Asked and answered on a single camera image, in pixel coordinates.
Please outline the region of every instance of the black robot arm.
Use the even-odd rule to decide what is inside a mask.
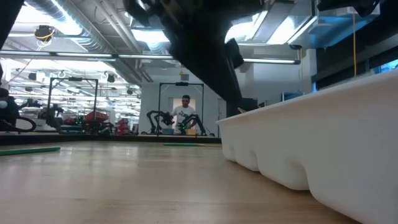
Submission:
[[[155,121],[156,121],[156,126],[152,120],[153,114],[156,114],[154,117]],[[163,111],[150,111],[147,113],[147,118],[150,122],[150,133],[151,134],[154,134],[156,130],[158,130],[158,131],[162,130],[162,127],[160,127],[160,124],[159,124],[159,117],[162,118],[162,122],[164,124],[166,124],[167,126],[174,124],[173,116],[169,112],[164,113]]]
[[[185,130],[187,129],[191,121],[194,121],[199,125],[201,135],[205,136],[206,135],[205,127],[203,127],[199,115],[197,114],[191,114],[190,116],[187,116],[180,124],[178,124],[178,128],[181,131],[181,134],[185,134]]]

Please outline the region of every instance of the yellow cable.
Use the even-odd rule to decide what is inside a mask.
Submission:
[[[355,10],[353,10],[353,27],[354,27],[354,77],[356,77],[356,19]]]
[[[38,39],[48,39],[49,37],[51,37],[53,34],[54,34],[54,32],[55,32],[55,29],[51,32],[51,34],[49,34],[49,35],[46,35],[46,36],[44,36],[44,37],[38,37],[38,36],[36,36],[36,30],[34,31],[34,35],[35,35],[35,37],[36,38],[38,38]]]

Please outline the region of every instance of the fluorescent light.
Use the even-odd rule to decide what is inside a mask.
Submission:
[[[112,58],[111,54],[88,54],[88,53],[57,53],[61,57],[99,57],[99,58]]]
[[[120,58],[162,59],[173,60],[171,55],[119,55]]]
[[[254,35],[257,33],[259,30],[262,22],[264,22],[264,19],[266,18],[268,14],[268,11],[262,11],[256,18],[256,21],[253,24],[252,29],[249,31],[249,33],[246,35],[246,38],[244,40],[251,40]]]
[[[244,58],[244,62],[249,63],[283,63],[283,64],[294,64],[295,60],[280,60],[280,59],[266,59],[266,58]]]
[[[161,30],[143,31],[132,29],[131,32],[138,41],[143,41],[146,43],[169,42],[169,39]]]
[[[292,38],[290,38],[287,43],[291,44],[293,41],[295,41],[298,37],[300,37],[316,20],[318,19],[318,16],[314,16],[308,23],[306,23],[296,34],[293,35]]]
[[[33,37],[33,33],[28,33],[28,34],[19,34],[19,33],[10,33],[8,34],[8,37]]]
[[[50,56],[50,53],[24,50],[0,50],[0,55]]]
[[[115,62],[115,58],[88,58],[87,61],[91,62]]]

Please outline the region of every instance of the ductwork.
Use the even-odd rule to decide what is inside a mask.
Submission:
[[[112,45],[101,35],[101,33],[92,25],[83,13],[77,8],[71,0],[25,0],[27,4],[34,7],[43,14],[53,17],[58,22],[67,22],[65,13],[83,29],[82,36],[90,37],[84,39],[74,39],[87,51],[92,53],[117,53]],[[134,70],[126,61],[117,59],[115,62],[106,62],[114,67],[120,76],[129,83],[141,84],[141,74]]]

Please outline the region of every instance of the green mat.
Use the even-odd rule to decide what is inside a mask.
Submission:
[[[11,150],[0,150],[0,156],[9,156],[16,154],[26,154],[26,153],[35,153],[35,152],[53,152],[60,150],[61,147],[41,147],[41,148],[33,148],[33,149],[11,149]]]
[[[188,146],[188,147],[198,147],[205,146],[204,144],[192,144],[192,143],[165,143],[164,146]]]

